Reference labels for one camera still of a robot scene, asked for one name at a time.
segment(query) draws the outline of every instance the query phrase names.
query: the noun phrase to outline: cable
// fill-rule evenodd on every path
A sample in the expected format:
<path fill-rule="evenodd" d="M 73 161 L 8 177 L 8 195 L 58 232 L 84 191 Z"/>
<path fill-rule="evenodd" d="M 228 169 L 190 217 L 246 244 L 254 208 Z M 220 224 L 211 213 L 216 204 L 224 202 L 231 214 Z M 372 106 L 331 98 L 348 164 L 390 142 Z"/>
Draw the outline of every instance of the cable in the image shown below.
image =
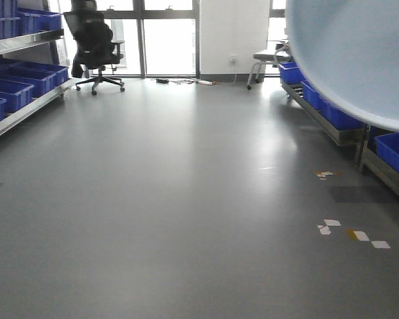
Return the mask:
<path fill-rule="evenodd" d="M 230 83 L 216 82 L 216 84 L 220 84 L 220 85 L 234 85 L 235 82 L 237 82 L 237 76 L 238 76 L 238 74 L 235 74 L 235 78 L 234 78 L 233 81 L 230 82 Z"/>

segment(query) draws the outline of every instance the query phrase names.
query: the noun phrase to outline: black office chair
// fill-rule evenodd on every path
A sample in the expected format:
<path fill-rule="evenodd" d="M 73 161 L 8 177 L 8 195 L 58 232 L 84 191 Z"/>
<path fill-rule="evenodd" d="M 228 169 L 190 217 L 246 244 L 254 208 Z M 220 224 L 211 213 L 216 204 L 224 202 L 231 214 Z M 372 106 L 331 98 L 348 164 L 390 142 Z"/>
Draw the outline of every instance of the black office chair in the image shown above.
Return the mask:
<path fill-rule="evenodd" d="M 104 22 L 104 15 L 98 11 L 76 10 L 65 12 L 64 17 L 68 27 L 77 42 L 77 54 L 74 57 L 72 75 L 82 77 L 81 64 L 88 70 L 98 69 L 98 76 L 77 82 L 76 89 L 79 91 L 79 84 L 91 83 L 92 95 L 96 95 L 96 87 L 102 82 L 118 85 L 120 91 L 124 92 L 124 83 L 121 78 L 104 76 L 102 71 L 106 70 L 105 65 L 120 63 L 123 54 L 120 53 L 120 45 L 124 41 L 112 42 L 112 30 Z"/>

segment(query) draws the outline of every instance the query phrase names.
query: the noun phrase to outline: white paper scrap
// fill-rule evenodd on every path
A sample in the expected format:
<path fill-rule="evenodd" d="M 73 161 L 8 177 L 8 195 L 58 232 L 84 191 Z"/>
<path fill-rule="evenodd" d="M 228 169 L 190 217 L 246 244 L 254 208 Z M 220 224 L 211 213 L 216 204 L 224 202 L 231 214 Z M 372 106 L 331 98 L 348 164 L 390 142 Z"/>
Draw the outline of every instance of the white paper scrap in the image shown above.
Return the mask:
<path fill-rule="evenodd" d="M 321 229 L 319 229 L 319 231 L 321 232 L 322 235 L 330 235 L 331 234 L 330 227 L 328 227 L 328 226 L 322 227 Z"/>
<path fill-rule="evenodd" d="M 390 249 L 391 248 L 386 241 L 372 241 L 371 243 L 377 249 Z"/>
<path fill-rule="evenodd" d="M 363 231 L 354 231 L 353 233 L 356 235 L 356 237 L 358 237 L 358 240 L 360 241 L 370 241 L 366 233 L 364 233 Z"/>
<path fill-rule="evenodd" d="M 339 221 L 335 221 L 334 219 L 324 219 L 325 224 L 327 226 L 341 226 L 341 223 Z"/>

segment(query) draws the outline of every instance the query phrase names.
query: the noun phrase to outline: metal shelving rack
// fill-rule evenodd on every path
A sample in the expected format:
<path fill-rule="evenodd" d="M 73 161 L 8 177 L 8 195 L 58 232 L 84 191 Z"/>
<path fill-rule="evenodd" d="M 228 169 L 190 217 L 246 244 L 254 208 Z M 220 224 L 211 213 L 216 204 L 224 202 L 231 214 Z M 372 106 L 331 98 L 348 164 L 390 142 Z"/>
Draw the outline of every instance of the metal shelving rack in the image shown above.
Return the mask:
<path fill-rule="evenodd" d="M 41 33 L 35 33 L 32 35 L 23 35 L 21 37 L 3 39 L 0 40 L 0 54 L 34 47 L 43 43 L 50 43 L 52 41 L 61 39 L 63 34 L 63 29 L 61 29 L 56 31 L 46 31 Z M 31 114 L 34 114 L 36 111 L 40 110 L 43 106 L 45 106 L 55 98 L 63 96 L 65 91 L 68 90 L 71 85 L 72 80 L 68 80 L 60 86 L 54 88 L 50 92 L 46 93 L 42 97 L 35 99 L 33 102 L 24 106 L 15 113 L 11 113 L 10 115 L 8 115 L 8 117 L 0 121 L 0 136 L 10 130 L 12 127 L 16 126 L 18 123 L 28 118 Z"/>
<path fill-rule="evenodd" d="M 399 196 L 399 173 L 374 152 L 372 145 L 370 145 L 370 125 L 365 125 L 363 129 L 357 130 L 337 130 L 303 99 L 303 89 L 300 84 L 288 85 L 283 81 L 281 81 L 281 84 L 288 95 L 299 103 L 306 113 L 322 126 L 324 131 L 338 146 L 356 144 L 354 161 L 359 166 L 360 172 L 363 172 L 364 167 L 367 167 Z"/>
<path fill-rule="evenodd" d="M 362 173 L 367 167 L 372 173 L 381 179 L 397 196 L 399 196 L 399 173 L 383 161 L 370 145 L 371 126 L 363 131 L 363 137 L 357 145 L 357 154 L 360 154 L 359 170 Z"/>
<path fill-rule="evenodd" d="M 303 99 L 303 89 L 301 84 L 288 85 L 281 80 L 283 89 L 293 98 L 313 118 L 322 126 L 328 136 L 338 146 L 355 145 L 361 139 L 363 129 L 356 130 L 337 130 L 319 111 L 315 110 L 308 102 Z"/>

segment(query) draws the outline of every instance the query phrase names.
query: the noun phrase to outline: window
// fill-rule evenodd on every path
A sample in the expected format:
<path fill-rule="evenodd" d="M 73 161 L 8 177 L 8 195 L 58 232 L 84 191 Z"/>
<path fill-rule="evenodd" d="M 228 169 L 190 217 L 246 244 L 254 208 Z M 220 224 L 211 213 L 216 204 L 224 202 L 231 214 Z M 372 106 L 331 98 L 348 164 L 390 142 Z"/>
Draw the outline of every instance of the window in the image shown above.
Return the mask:
<path fill-rule="evenodd" d="M 286 0 L 273 0 L 272 9 L 273 10 L 285 9 L 286 3 L 287 3 Z"/>
<path fill-rule="evenodd" d="M 96 0 L 99 11 L 104 11 L 112 7 L 118 11 L 132 11 L 133 1 L 132 0 Z"/>
<path fill-rule="evenodd" d="M 145 45 L 148 74 L 195 74 L 195 20 L 145 20 Z"/>
<path fill-rule="evenodd" d="M 192 0 L 145 0 L 145 10 L 192 10 Z"/>

